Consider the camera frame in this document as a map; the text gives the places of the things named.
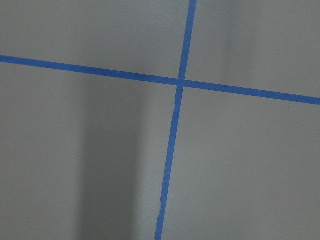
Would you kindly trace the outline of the blue tape line crosswise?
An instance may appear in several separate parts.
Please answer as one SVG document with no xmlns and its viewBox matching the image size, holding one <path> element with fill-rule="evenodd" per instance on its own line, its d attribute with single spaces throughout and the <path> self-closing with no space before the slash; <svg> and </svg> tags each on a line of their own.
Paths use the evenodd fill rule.
<svg viewBox="0 0 320 240">
<path fill-rule="evenodd" d="M 177 86 L 179 82 L 177 78 L 140 74 L 140 73 L 96 68 L 96 67 L 89 67 L 89 66 L 82 66 L 82 65 L 74 65 L 74 64 L 67 64 L 67 63 L 59 63 L 59 62 L 52 62 L 52 61 L 45 61 L 45 60 L 37 60 L 37 59 L 30 59 L 30 58 L 23 58 L 23 57 L 7 56 L 7 55 L 1 55 L 0 61 L 2 63 L 8 63 L 8 64 L 46 68 L 46 69 L 60 70 L 60 71 L 66 71 L 66 72 L 75 72 L 75 73 L 81 73 L 81 74 L 119 78 L 119 79 L 126 79 L 126 80 L 140 81 L 140 82 L 157 83 L 157 84 L 164 84 L 164 85 L 170 85 L 170 86 Z M 282 101 L 296 102 L 296 103 L 303 103 L 303 104 L 310 104 L 310 105 L 317 105 L 317 106 L 320 104 L 320 99 L 318 97 L 290 94 L 290 93 L 276 92 L 276 91 L 268 91 L 268 90 L 261 90 L 261 89 L 253 89 L 253 88 L 246 88 L 246 87 L 238 87 L 238 86 L 231 86 L 231 85 L 223 85 L 223 84 L 216 84 L 216 83 L 209 83 L 209 82 L 185 80 L 184 86 L 187 88 L 193 88 L 193 89 L 238 94 L 238 95 L 244 95 L 244 96 L 274 99 L 274 100 L 282 100 Z"/>
</svg>

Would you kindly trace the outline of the blue tape line lengthwise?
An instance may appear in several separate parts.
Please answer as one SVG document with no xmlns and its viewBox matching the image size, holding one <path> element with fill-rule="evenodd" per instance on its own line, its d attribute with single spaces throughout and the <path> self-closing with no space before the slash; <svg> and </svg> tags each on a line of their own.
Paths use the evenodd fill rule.
<svg viewBox="0 0 320 240">
<path fill-rule="evenodd" d="M 197 1 L 190 0 L 188 4 L 188 12 L 187 12 L 187 18 L 186 18 L 186 24 L 185 24 L 185 32 L 184 32 L 182 52 L 181 52 L 181 58 L 180 58 L 180 64 L 179 64 L 178 78 L 176 80 L 174 108 L 173 108 L 171 125 L 170 125 L 167 154 L 165 159 L 165 166 L 164 166 L 163 180 L 162 180 L 162 187 L 161 187 L 161 194 L 160 194 L 160 208 L 157 216 L 155 234 L 154 234 L 155 240 L 161 240 L 162 234 L 163 234 L 168 194 L 169 194 L 169 188 L 170 188 L 171 172 L 172 172 L 174 153 L 175 153 L 175 144 L 177 139 L 177 132 L 178 132 L 178 126 L 179 126 L 179 120 L 180 120 L 180 111 L 181 111 L 184 86 L 185 86 L 184 83 L 186 80 L 194 20 L 196 15 L 196 7 L 197 7 Z"/>
</svg>

